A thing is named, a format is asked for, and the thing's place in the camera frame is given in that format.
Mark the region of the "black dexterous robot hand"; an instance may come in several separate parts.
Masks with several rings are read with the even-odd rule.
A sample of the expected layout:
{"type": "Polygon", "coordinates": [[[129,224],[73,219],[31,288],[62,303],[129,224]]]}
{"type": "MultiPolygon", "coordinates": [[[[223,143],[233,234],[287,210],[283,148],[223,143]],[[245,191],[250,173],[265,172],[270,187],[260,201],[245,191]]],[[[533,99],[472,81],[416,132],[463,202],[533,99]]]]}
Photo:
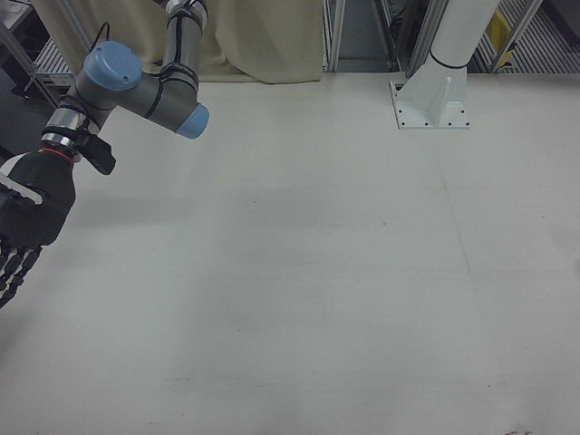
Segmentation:
{"type": "Polygon", "coordinates": [[[73,161],[47,149],[1,166],[1,305],[17,293],[75,201],[73,161]]]}

